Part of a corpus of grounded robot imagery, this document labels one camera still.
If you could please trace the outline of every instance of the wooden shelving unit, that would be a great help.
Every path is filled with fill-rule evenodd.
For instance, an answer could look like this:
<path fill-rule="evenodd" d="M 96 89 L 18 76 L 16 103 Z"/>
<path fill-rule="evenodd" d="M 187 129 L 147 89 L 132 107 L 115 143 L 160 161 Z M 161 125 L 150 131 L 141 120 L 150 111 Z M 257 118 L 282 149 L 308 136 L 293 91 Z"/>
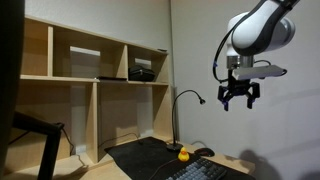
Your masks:
<path fill-rule="evenodd" d="M 128 68 L 141 62 L 155 72 L 153 82 L 95 79 L 128 79 Z M 166 52 L 26 17 L 16 110 L 46 122 L 64 123 L 71 140 L 77 140 L 75 146 L 85 147 L 79 157 L 94 167 L 110 161 L 106 147 L 135 140 L 132 133 L 143 133 L 141 118 L 151 124 L 152 136 L 170 139 L 168 65 Z M 145 100 L 141 100 L 141 92 L 149 94 L 150 102 L 141 102 Z M 11 138 L 22 133 L 13 129 Z M 5 178 L 25 172 L 36 174 L 44 143 L 45 137 L 30 133 L 10 145 Z M 72 152 L 70 156 L 70 150 L 62 135 L 55 174 L 61 169 L 62 174 L 81 170 L 78 155 Z"/>

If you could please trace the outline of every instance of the desk lamp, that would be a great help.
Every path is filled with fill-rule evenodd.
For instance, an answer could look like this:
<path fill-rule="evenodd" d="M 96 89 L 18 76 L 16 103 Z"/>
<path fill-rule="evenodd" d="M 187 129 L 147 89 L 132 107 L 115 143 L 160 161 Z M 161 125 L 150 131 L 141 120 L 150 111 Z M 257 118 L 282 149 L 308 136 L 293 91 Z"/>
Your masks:
<path fill-rule="evenodd" d="M 172 106 L 172 118 L 171 118 L 171 120 L 172 120 L 173 143 L 167 145 L 167 150 L 168 150 L 168 151 L 179 152 L 180 149 L 182 148 L 182 145 L 179 144 L 179 143 L 177 143 L 177 141 L 176 141 L 176 132 L 175 132 L 175 124 L 176 124 L 176 123 L 175 123 L 175 121 L 174 121 L 174 120 L 175 120 L 175 119 L 174 119 L 174 116 L 175 116 L 175 105 L 176 105 L 177 99 L 178 99 L 182 94 L 187 93 L 187 92 L 193 92 L 193 93 L 195 93 L 195 94 L 198 96 L 201 105 L 204 104 L 204 103 L 206 103 L 206 101 L 205 101 L 204 99 L 202 99 L 202 98 L 200 97 L 200 95 L 199 95 L 196 91 L 194 91 L 194 90 L 185 90 L 185 91 L 183 91 L 182 93 L 180 93 L 180 94 L 174 99 L 173 106 Z"/>

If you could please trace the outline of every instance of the keyboard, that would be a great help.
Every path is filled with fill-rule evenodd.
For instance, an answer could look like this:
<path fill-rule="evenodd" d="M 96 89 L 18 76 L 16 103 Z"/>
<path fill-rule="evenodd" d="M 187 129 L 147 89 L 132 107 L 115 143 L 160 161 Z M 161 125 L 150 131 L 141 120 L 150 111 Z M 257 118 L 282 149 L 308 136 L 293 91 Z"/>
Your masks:
<path fill-rule="evenodd" d="M 227 170 L 224 167 L 216 165 L 205 158 L 200 158 L 166 180 L 219 180 L 226 173 Z"/>

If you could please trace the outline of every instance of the black mousepad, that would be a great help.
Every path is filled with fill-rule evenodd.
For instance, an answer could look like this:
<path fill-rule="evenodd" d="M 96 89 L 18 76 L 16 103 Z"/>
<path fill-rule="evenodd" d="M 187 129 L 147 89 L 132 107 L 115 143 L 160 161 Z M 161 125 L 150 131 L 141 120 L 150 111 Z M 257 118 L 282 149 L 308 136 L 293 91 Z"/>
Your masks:
<path fill-rule="evenodd" d="M 167 144 L 164 141 L 148 137 L 107 148 L 105 151 L 133 180 L 148 180 L 151 177 L 152 180 L 164 180 L 200 158 L 190 153 L 190 160 L 184 163 L 175 160 L 178 153 L 169 152 L 166 147 Z M 228 172 L 222 178 L 223 180 L 254 180 L 245 173 L 225 168 Z"/>

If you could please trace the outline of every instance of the rubber duck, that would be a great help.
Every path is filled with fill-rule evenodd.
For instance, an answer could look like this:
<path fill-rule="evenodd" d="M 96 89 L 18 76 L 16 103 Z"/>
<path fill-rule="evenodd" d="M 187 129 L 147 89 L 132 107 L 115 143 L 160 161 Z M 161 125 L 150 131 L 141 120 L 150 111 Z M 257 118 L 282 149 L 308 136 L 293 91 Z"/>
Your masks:
<path fill-rule="evenodd" d="M 189 153 L 185 147 L 181 148 L 178 159 L 182 162 L 186 162 L 189 160 Z"/>

